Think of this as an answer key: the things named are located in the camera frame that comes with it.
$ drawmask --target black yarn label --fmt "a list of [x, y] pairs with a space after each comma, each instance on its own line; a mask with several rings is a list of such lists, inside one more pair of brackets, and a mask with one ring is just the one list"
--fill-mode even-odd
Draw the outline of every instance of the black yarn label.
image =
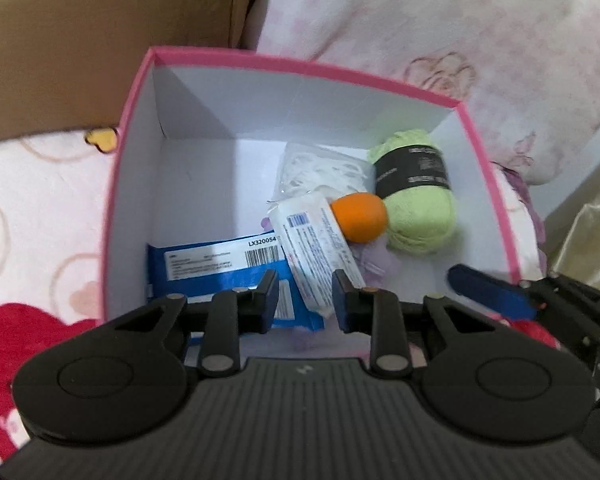
[[375, 164], [375, 194], [380, 198], [416, 186], [451, 189], [439, 150], [413, 144], [388, 152]]

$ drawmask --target red fabric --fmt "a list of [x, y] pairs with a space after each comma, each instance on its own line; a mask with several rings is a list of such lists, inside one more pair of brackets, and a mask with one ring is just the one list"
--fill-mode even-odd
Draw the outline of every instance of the red fabric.
[[15, 407], [11, 380], [20, 366], [34, 354], [96, 326], [89, 319], [65, 325], [46, 312], [20, 303], [0, 306], [0, 457], [16, 451], [9, 438], [6, 420]]
[[511, 327], [525, 333], [529, 337], [544, 343], [552, 348], [560, 348], [560, 343], [555, 339], [548, 330], [536, 321], [510, 321]]

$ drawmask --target pink box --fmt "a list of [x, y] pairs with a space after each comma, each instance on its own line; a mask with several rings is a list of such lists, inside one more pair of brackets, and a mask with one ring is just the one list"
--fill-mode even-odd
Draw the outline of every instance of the pink box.
[[403, 255], [387, 283], [404, 301], [454, 297], [464, 263], [519, 280], [513, 234], [463, 104], [398, 81], [236, 50], [151, 49], [120, 121], [102, 260], [104, 319], [146, 302], [146, 245], [261, 232], [287, 141], [364, 157], [395, 131], [423, 128], [442, 150], [458, 234], [432, 256]]

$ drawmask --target bedsheet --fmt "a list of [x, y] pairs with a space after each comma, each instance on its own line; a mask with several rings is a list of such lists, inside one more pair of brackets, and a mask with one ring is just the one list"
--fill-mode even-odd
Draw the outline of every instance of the bedsheet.
[[528, 184], [600, 126], [600, 0], [256, 0], [243, 43], [464, 100]]

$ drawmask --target yarn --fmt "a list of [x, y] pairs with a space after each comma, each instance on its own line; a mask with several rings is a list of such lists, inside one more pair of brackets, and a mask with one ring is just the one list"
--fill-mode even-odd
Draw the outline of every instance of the yarn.
[[[397, 132], [369, 150], [368, 160], [376, 163], [386, 153], [413, 144], [437, 148], [424, 130]], [[427, 254], [451, 239], [455, 204], [450, 190], [427, 185], [411, 187], [384, 198], [384, 204], [389, 216], [389, 247], [411, 254]]]

